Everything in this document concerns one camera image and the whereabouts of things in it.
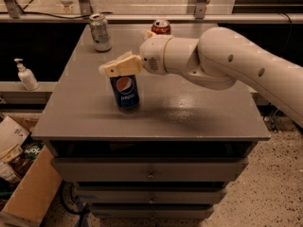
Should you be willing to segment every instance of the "silver can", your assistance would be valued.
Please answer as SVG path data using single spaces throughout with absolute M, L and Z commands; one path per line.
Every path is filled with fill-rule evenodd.
M 89 22 L 95 49 L 100 52 L 110 50 L 112 41 L 105 16 L 101 13 L 94 13 L 89 17 Z

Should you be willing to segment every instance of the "white bottle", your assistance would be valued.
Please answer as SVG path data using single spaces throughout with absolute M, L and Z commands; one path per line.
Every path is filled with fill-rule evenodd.
M 25 87 L 29 91 L 37 89 L 39 87 L 39 83 L 37 82 L 35 76 L 32 74 L 31 70 L 25 68 L 24 65 L 20 63 L 22 59 L 15 59 L 15 61 L 17 62 L 17 67 L 19 70 L 18 77 L 23 82 Z

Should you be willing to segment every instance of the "floor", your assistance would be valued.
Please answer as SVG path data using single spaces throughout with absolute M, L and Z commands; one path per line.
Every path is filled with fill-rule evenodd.
M 169 7 L 169 12 L 185 12 L 181 5 Z M 234 0 L 210 0 L 208 13 L 230 13 Z M 130 6 L 119 5 L 102 10 L 123 13 Z M 134 11 L 142 9 L 138 0 Z M 44 12 L 62 12 L 60 0 L 34 0 L 28 9 Z M 287 117 L 277 120 L 277 132 L 271 131 L 268 142 L 259 142 L 249 155 L 249 165 L 239 178 L 227 186 L 227 195 L 217 205 L 212 216 L 204 221 L 198 219 L 98 219 L 87 215 L 83 227 L 303 227 L 303 134 Z M 76 227 L 80 217 L 67 213 L 60 203 L 59 195 L 52 202 L 42 227 Z

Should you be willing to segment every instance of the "dark blue can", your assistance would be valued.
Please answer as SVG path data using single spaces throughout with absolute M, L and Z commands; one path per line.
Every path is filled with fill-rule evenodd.
M 116 104 L 120 108 L 132 108 L 139 103 L 135 75 L 110 78 Z

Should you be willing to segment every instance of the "soda can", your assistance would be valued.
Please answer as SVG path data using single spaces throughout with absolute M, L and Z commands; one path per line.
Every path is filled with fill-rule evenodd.
M 158 19 L 153 21 L 151 31 L 156 34 L 170 34 L 171 27 L 169 21 L 164 19 Z
M 112 48 L 111 35 L 108 29 L 108 22 L 101 13 L 94 13 L 89 17 L 94 47 L 97 51 L 104 52 Z
M 135 75 L 110 78 L 116 104 L 120 108 L 132 108 L 139 103 Z

